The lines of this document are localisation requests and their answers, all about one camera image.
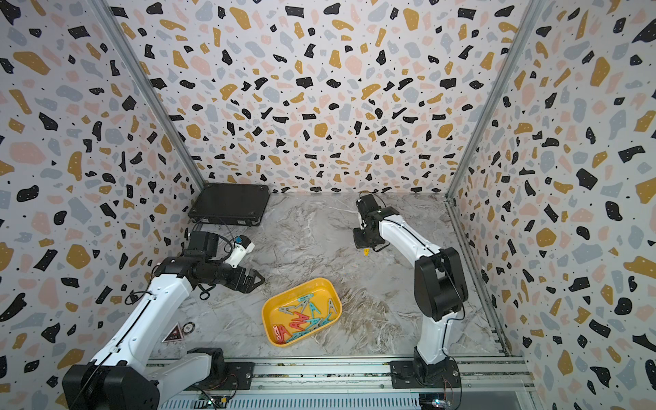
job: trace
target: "yellow object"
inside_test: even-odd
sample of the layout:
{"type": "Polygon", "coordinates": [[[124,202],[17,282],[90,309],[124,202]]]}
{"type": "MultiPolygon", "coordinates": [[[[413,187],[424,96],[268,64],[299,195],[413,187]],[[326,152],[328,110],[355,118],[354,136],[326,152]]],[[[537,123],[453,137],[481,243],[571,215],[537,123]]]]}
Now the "yellow object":
{"type": "MultiPolygon", "coordinates": [[[[300,312],[300,308],[298,310],[295,309],[290,309],[292,312],[300,312]]],[[[301,312],[307,316],[312,317],[310,313],[310,307],[306,307],[303,312],[301,312]]],[[[332,325],[334,322],[339,319],[339,317],[342,315],[342,302],[339,300],[339,296],[337,296],[337,292],[335,291],[335,287],[333,287],[333,284],[328,280],[323,277],[318,277],[316,279],[313,279],[311,281],[308,281],[306,283],[302,283],[299,286],[296,286],[292,289],[289,289],[288,291],[282,292],[279,295],[276,295],[269,300],[267,300],[264,303],[264,306],[262,307],[262,322],[264,324],[264,331],[266,332],[266,336],[269,339],[269,342],[273,344],[274,346],[280,347],[280,348],[286,348],[299,340],[303,340],[305,338],[308,338],[312,336],[314,333],[325,329],[326,327],[332,325]],[[301,298],[303,296],[306,296],[308,294],[314,294],[314,296],[310,299],[310,302],[314,303],[314,306],[319,309],[321,314],[318,314],[315,316],[315,318],[325,318],[328,316],[328,303],[329,299],[333,300],[333,304],[335,305],[335,309],[337,310],[337,313],[333,313],[330,317],[330,322],[326,323],[325,325],[321,327],[316,327],[313,331],[309,332],[307,335],[301,336],[299,338],[296,338],[292,340],[291,342],[286,342],[284,344],[278,344],[276,343],[276,336],[274,334],[274,325],[282,325],[290,332],[290,334],[294,335],[294,333],[297,332],[296,329],[292,328],[289,326],[289,323],[292,322],[292,319],[298,319],[298,316],[296,314],[289,315],[286,314],[285,312],[281,312],[278,310],[278,308],[285,307],[285,306],[298,306],[300,302],[298,301],[298,298],[301,298]]]]}

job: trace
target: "yellow tray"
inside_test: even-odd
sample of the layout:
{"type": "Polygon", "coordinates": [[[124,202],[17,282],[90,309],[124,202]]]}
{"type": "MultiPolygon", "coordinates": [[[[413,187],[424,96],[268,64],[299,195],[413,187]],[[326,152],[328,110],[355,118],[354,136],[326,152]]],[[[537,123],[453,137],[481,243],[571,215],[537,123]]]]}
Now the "yellow tray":
{"type": "Polygon", "coordinates": [[[313,335],[314,333],[325,329],[326,327],[332,325],[334,322],[339,319],[339,317],[342,315],[342,302],[339,300],[339,297],[337,296],[337,292],[335,291],[335,288],[333,287],[333,284],[328,280],[324,279],[322,277],[318,277],[317,279],[313,279],[309,282],[303,283],[299,286],[296,286],[295,288],[289,289],[288,291],[282,292],[279,295],[276,295],[264,303],[264,306],[262,307],[262,322],[264,323],[264,330],[266,331],[266,336],[273,344],[274,346],[277,347],[288,347],[299,340],[303,340],[306,337],[309,337],[313,335]],[[299,301],[299,298],[306,297],[309,294],[313,294],[311,298],[309,298],[307,306],[305,308],[299,307],[296,309],[296,306],[300,306],[302,304],[302,301],[299,301]],[[296,336],[293,340],[288,341],[290,339],[289,335],[283,334],[283,339],[284,343],[280,344],[276,341],[276,334],[274,332],[274,326],[282,325],[285,327],[285,329],[289,332],[289,334],[294,337],[294,334],[299,332],[299,330],[294,329],[290,327],[290,322],[292,322],[292,319],[299,319],[300,316],[298,314],[295,314],[293,312],[299,312],[301,314],[304,314],[305,316],[308,316],[310,319],[325,319],[328,316],[329,313],[329,299],[333,300],[333,305],[335,306],[335,312],[330,312],[331,315],[329,316],[329,321],[327,323],[324,323],[323,325],[314,325],[312,326],[312,322],[307,322],[305,321],[304,323],[301,323],[298,325],[301,329],[307,329],[309,327],[313,327],[310,332],[302,335],[302,336],[296,336]],[[310,311],[310,306],[309,302],[313,303],[314,306],[321,312],[320,314],[317,314],[315,312],[310,311]],[[288,313],[285,313],[284,311],[279,310],[278,308],[285,308],[287,307],[288,311],[292,312],[292,315],[289,315],[288,313]]]}

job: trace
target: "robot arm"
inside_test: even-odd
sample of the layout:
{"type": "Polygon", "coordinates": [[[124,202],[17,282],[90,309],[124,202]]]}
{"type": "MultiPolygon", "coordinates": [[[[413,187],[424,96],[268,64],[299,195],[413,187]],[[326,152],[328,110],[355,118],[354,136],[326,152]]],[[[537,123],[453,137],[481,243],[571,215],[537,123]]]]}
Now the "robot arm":
{"type": "Polygon", "coordinates": [[[445,368],[449,334],[454,319],[462,319],[468,298],[458,252],[443,249],[408,225],[399,212],[381,208],[368,194],[356,202],[360,228],[353,229],[357,248],[374,248],[389,241],[415,267],[415,302],[423,313],[421,337],[415,348],[415,375],[430,384],[432,375],[445,368]]]}
{"type": "MultiPolygon", "coordinates": [[[[144,408],[153,405],[155,409],[187,386],[207,378],[226,377],[221,349],[194,349],[182,359],[146,374],[146,362],[157,339],[193,289],[201,288],[201,299],[205,300],[216,285],[250,293],[264,283],[256,270],[239,266],[254,247],[248,237],[235,238],[232,252],[213,260],[218,240],[216,234],[192,232],[182,254],[167,257],[155,269],[137,307],[105,347],[88,364],[71,366],[62,380],[71,410],[141,408],[128,403],[143,403],[144,408]]],[[[128,297],[133,302],[138,300],[134,293],[128,297]]]]}

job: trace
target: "patterned wall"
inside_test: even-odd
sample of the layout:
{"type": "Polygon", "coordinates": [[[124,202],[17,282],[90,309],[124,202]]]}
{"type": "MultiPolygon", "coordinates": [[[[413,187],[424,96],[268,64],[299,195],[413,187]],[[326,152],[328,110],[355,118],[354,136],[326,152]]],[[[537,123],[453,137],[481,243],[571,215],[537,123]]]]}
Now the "patterned wall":
{"type": "Polygon", "coordinates": [[[456,202],[549,409],[656,408],[656,7],[550,1],[456,202]]]}
{"type": "Polygon", "coordinates": [[[181,249],[194,189],[85,3],[0,10],[0,407],[57,409],[181,249]]]}
{"type": "Polygon", "coordinates": [[[110,1],[205,178],[283,192],[444,190],[525,4],[110,1]]]}

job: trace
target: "marble floor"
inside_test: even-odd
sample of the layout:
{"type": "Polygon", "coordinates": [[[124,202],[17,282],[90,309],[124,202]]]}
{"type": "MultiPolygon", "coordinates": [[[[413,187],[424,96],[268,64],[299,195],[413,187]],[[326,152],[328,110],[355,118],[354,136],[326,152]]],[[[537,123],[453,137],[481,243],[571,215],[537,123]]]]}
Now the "marble floor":
{"type": "MultiPolygon", "coordinates": [[[[384,194],[388,206],[426,239],[462,252],[440,194],[384,194]]],[[[179,358],[195,347],[221,347],[226,357],[411,355],[420,334],[421,313],[413,294],[413,267],[393,247],[365,255],[353,244],[358,226],[357,194],[272,194],[259,227],[231,226],[255,250],[241,265],[257,269],[266,283],[243,295],[215,288],[209,300],[199,289],[187,298],[171,323],[191,321],[195,329],[181,342],[158,343],[153,359],[179,358]],[[271,345],[264,333],[264,302],[315,277],[330,280],[342,301],[342,317],[332,326],[287,348],[271,345]]],[[[230,236],[225,226],[202,230],[230,236]]],[[[497,354],[481,302],[466,272],[469,299],[462,332],[452,337],[452,355],[497,354]]]]}

